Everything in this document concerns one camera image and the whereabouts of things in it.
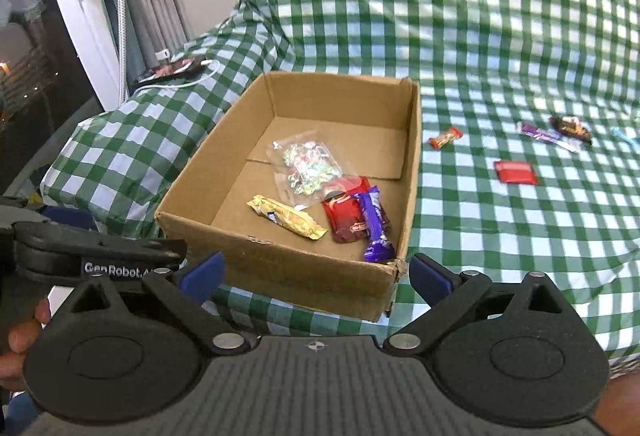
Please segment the person's left hand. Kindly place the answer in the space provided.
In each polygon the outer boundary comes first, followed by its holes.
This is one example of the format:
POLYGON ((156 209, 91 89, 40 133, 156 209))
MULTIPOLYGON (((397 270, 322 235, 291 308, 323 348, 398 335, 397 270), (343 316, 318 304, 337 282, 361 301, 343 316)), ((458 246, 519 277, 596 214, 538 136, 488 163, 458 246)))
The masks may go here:
POLYGON ((0 358, 1 387, 9 392, 25 389, 23 367, 27 352, 38 340, 43 326, 51 319, 50 301, 44 297, 35 308, 32 318, 17 324, 9 332, 9 350, 0 358))

